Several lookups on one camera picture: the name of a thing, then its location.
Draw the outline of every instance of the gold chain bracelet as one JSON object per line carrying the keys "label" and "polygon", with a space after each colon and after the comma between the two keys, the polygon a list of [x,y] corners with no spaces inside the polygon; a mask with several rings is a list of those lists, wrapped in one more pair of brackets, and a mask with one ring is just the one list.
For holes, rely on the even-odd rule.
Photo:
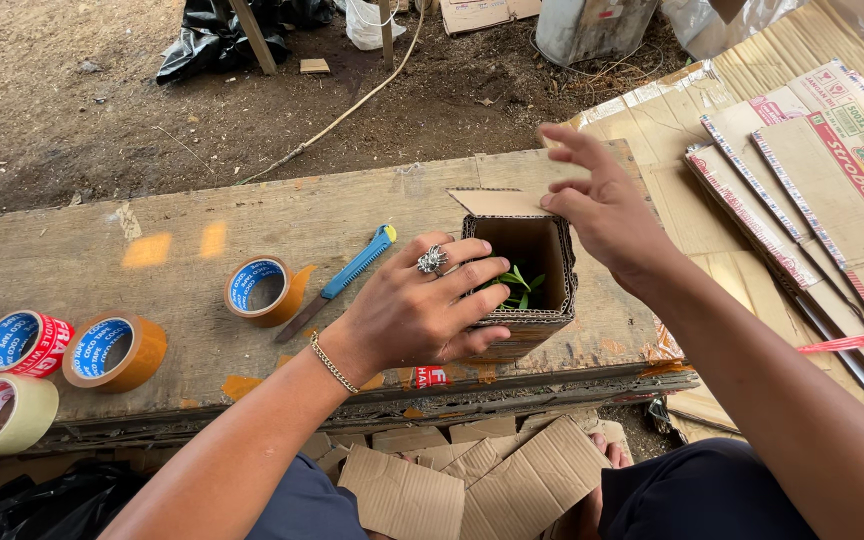
{"label": "gold chain bracelet", "polygon": [[342,374],[339,373],[339,369],[335,367],[335,364],[332,363],[332,360],[330,360],[329,357],[326,356],[325,352],[322,352],[322,348],[319,347],[318,331],[312,332],[312,350],[315,351],[315,354],[318,355],[318,359],[321,361],[321,363],[325,364],[325,367],[328,368],[328,371],[332,372],[332,375],[334,375],[335,378],[339,380],[339,383],[342,383],[342,386],[345,387],[345,389],[347,389],[353,394],[359,393],[359,389],[353,386],[353,384],[349,382],[347,378],[342,376]]}

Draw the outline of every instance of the utility knife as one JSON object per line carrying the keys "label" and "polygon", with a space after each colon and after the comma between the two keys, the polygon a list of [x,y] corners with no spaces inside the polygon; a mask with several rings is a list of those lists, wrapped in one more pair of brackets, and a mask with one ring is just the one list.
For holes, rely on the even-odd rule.
{"label": "utility knife", "polygon": [[382,255],[382,252],[394,243],[396,243],[396,229],[389,224],[379,225],[366,248],[359,251],[359,254],[355,255],[349,264],[346,264],[338,274],[332,277],[325,288],[318,292],[315,300],[306,305],[302,313],[295,315],[292,322],[286,325],[275,337],[275,343],[285,343],[292,338],[319,310],[329,303],[329,300],[342,292],[342,289],[345,289],[367,266],[372,264],[378,256]]}

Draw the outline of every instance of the black plastic bag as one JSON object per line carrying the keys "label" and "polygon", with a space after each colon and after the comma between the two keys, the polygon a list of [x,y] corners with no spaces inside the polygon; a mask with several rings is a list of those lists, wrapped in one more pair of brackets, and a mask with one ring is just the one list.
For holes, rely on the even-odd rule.
{"label": "black plastic bag", "polygon": [[[285,46],[285,26],[318,28],[335,13],[331,0],[251,0],[255,20],[276,64],[292,53]],[[256,61],[239,17],[228,0],[185,0],[178,39],[169,47],[155,81],[160,85],[200,71],[223,73]]]}
{"label": "black plastic bag", "polygon": [[0,487],[0,540],[92,540],[147,481],[128,461],[84,464],[39,485],[22,474]]}

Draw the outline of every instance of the fragile tape roll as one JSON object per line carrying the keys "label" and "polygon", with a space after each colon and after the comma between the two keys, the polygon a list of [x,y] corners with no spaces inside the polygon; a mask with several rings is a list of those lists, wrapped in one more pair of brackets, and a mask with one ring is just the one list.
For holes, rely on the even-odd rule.
{"label": "fragile tape roll", "polygon": [[0,372],[45,377],[59,369],[72,325],[22,309],[0,319]]}
{"label": "fragile tape roll", "polygon": [[[254,256],[240,264],[225,280],[225,305],[230,312],[258,327],[281,325],[296,314],[303,302],[306,284],[294,283],[295,276],[278,257]],[[264,280],[269,280],[273,300],[264,307],[250,309],[249,297]]]}
{"label": "fragile tape roll", "polygon": [[0,373],[0,412],[12,411],[0,428],[0,456],[22,452],[45,435],[59,410],[59,391],[44,378]]}
{"label": "fragile tape roll", "polygon": [[65,351],[62,373],[79,388],[128,392],[156,373],[165,347],[161,326],[135,313],[110,309],[81,326]]}

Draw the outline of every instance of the soil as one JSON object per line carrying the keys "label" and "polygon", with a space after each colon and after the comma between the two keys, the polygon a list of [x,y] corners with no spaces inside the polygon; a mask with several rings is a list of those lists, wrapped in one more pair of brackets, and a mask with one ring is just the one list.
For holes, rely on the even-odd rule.
{"label": "soil", "polygon": [[[176,38],[182,8],[180,0],[0,0],[0,213],[67,205],[77,195],[87,203],[231,185],[309,140],[388,76],[381,53],[356,49],[337,14],[318,30],[289,32],[294,55],[275,76],[254,66],[158,86],[159,53]],[[408,28],[396,62],[418,19],[396,18]],[[624,63],[598,78],[579,75],[537,55],[536,21],[450,37],[430,17],[395,80],[262,180],[536,148],[540,122],[569,119],[688,59],[656,14],[646,45]],[[301,75],[299,59],[309,58],[325,58],[331,74]],[[85,62],[101,70],[81,69]],[[572,68],[611,66],[598,59]]]}

